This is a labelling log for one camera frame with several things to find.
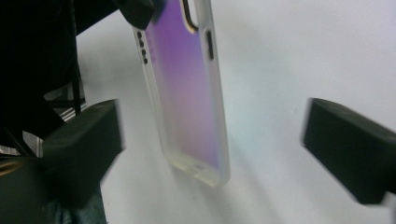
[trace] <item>white surface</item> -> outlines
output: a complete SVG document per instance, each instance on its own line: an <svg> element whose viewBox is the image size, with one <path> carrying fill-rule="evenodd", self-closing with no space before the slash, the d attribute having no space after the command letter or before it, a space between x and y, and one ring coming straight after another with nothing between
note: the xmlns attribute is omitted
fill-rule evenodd
<svg viewBox="0 0 396 224"><path fill-rule="evenodd" d="M109 224L392 223L301 147L309 97L396 130L396 2L213 0L231 181L209 189L161 153L132 29L115 13L78 37L90 105L119 98L125 150L102 184Z"/></svg>

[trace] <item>transparent plastic case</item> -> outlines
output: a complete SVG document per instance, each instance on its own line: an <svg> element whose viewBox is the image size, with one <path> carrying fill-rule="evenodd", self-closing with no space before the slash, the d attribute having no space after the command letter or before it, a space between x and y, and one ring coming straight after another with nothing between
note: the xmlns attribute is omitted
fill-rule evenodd
<svg viewBox="0 0 396 224"><path fill-rule="evenodd" d="M134 28L168 162L215 187L230 178L215 33L209 0L153 1L146 31Z"/></svg>

